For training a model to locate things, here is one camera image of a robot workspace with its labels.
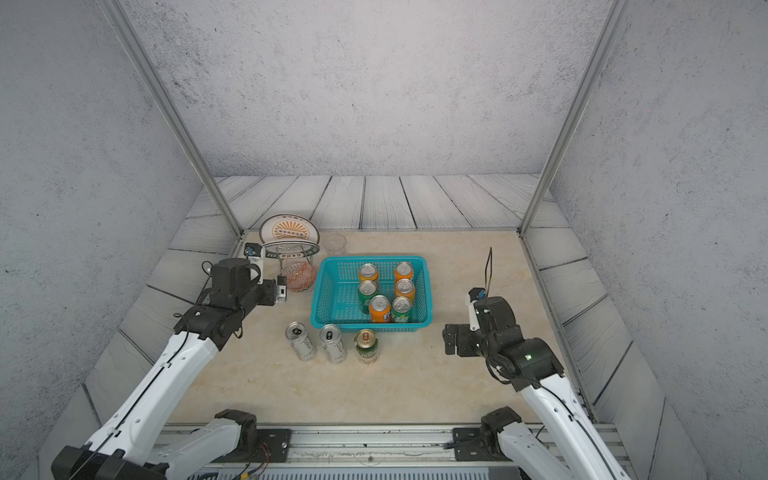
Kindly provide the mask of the silver drink can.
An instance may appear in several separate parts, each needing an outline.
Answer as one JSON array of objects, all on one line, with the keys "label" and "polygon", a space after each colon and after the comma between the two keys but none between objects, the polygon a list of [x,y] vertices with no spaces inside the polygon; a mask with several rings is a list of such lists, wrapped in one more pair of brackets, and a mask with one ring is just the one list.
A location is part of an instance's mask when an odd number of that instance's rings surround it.
[{"label": "silver drink can", "polygon": [[293,351],[301,361],[309,361],[316,356],[316,347],[312,343],[306,326],[301,322],[290,323],[285,336]]},{"label": "silver drink can", "polygon": [[341,329],[335,324],[326,324],[319,332],[321,344],[331,364],[340,364],[347,358]]}]

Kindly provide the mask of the teal plastic basket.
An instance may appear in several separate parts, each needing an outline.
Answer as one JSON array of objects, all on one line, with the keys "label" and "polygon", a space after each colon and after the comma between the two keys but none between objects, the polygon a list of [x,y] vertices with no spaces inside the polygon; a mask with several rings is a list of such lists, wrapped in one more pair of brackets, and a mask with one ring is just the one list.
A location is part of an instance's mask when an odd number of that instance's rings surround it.
[{"label": "teal plastic basket", "polygon": [[[407,262],[414,269],[415,300],[407,322],[376,323],[363,310],[359,293],[360,268],[370,263],[379,274],[377,293],[395,298],[395,267]],[[310,323],[316,329],[336,325],[344,332],[370,328],[377,332],[415,332],[433,321],[431,279],[427,261],[417,255],[332,256],[324,259],[317,272]]]}]

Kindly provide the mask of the green gold beer can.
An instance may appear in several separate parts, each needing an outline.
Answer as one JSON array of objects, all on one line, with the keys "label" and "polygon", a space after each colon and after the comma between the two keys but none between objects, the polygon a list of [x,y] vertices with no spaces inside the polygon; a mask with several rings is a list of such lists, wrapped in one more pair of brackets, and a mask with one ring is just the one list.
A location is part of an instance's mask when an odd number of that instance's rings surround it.
[{"label": "green gold beer can", "polygon": [[361,362],[370,364],[379,356],[379,342],[375,332],[370,329],[360,330],[354,338],[355,350]]}]

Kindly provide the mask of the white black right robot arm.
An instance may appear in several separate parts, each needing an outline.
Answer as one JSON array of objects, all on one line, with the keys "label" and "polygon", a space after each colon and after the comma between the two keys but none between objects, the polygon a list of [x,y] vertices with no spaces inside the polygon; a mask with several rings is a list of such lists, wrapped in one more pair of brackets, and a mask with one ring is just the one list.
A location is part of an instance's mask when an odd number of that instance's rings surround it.
[{"label": "white black right robot arm", "polygon": [[485,288],[468,292],[467,307],[467,324],[443,329],[446,353],[483,358],[493,379],[522,395],[561,456],[552,454],[510,407],[484,415],[478,439],[450,447],[478,445],[493,459],[514,462],[523,479],[627,479],[550,346],[540,338],[526,339],[509,303]]}]

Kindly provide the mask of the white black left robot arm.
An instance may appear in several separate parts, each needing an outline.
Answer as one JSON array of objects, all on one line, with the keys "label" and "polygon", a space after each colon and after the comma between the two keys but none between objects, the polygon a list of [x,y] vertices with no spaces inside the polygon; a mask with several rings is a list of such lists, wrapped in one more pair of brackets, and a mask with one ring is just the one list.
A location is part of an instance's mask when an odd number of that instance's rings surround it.
[{"label": "white black left robot arm", "polygon": [[225,409],[191,436],[156,450],[170,415],[208,363],[257,306],[287,298],[284,276],[266,279],[258,260],[226,258],[212,265],[209,282],[174,327],[156,363],[115,414],[81,446],[55,457],[56,479],[186,479],[228,457],[244,461],[260,449],[255,415]]}]

